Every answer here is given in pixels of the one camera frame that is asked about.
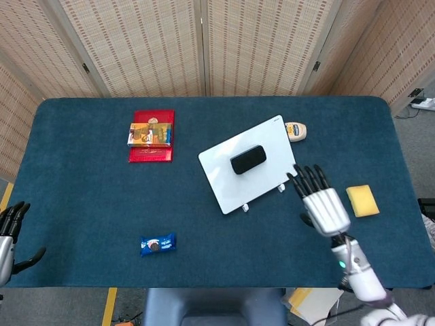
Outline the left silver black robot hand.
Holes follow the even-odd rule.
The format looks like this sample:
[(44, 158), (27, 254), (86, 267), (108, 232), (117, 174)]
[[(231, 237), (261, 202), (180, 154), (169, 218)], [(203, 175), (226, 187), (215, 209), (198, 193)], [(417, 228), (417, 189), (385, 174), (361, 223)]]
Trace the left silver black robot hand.
[(41, 247), (28, 260), (15, 261), (15, 247), (24, 216), (30, 207), (30, 203), (21, 201), (1, 212), (1, 287), (8, 284), (13, 275), (37, 264), (46, 253), (46, 248)]

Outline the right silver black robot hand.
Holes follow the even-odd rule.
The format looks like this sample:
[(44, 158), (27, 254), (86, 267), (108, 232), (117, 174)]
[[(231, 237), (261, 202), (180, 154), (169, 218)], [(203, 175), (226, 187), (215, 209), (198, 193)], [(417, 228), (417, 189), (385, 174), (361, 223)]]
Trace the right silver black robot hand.
[(351, 225), (349, 215), (320, 166), (302, 168), (295, 164), (294, 170), (295, 175), (287, 176), (307, 211), (304, 222), (324, 237), (344, 234)]

